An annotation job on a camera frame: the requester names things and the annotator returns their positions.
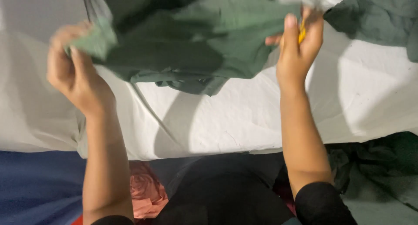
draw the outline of green fabric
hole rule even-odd
[[[113,20],[70,45],[130,82],[215,94],[228,78],[253,78],[300,4],[272,0],[105,0]]]
[[[418,136],[400,132],[327,149],[335,187],[359,224],[418,222]]]
[[[407,48],[418,62],[418,0],[343,0],[324,19],[351,39]]]

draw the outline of bed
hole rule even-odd
[[[48,37],[58,26],[85,18],[82,0],[14,1],[0,9],[1,35],[9,41],[0,45],[0,66],[6,68],[0,150],[77,150],[87,157],[83,116],[45,80]],[[275,51],[255,78],[232,78],[212,97],[127,83],[106,68],[97,70],[115,93],[130,160],[267,153],[281,149],[277,58]],[[351,41],[326,23],[306,89],[325,143],[418,133],[418,64],[408,61],[405,48]]]

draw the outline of hand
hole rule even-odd
[[[85,35],[89,23],[65,26],[51,38],[48,54],[48,81],[64,94],[86,118],[115,112],[115,96],[109,85],[93,67],[91,58],[71,48],[71,59],[63,46],[71,40]]]
[[[303,8],[303,17],[312,13],[311,8]],[[280,42],[280,57],[277,62],[276,77],[281,91],[305,91],[305,79],[309,68],[322,46],[324,20],[318,17],[309,25],[305,39],[298,43],[299,27],[295,15],[285,18],[283,36],[266,38],[266,44]]]

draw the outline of blue fabric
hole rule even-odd
[[[85,168],[76,152],[0,151],[0,224],[70,225],[82,213]]]

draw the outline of pink fabric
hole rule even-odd
[[[155,218],[169,201],[164,186],[146,162],[130,162],[134,218]]]

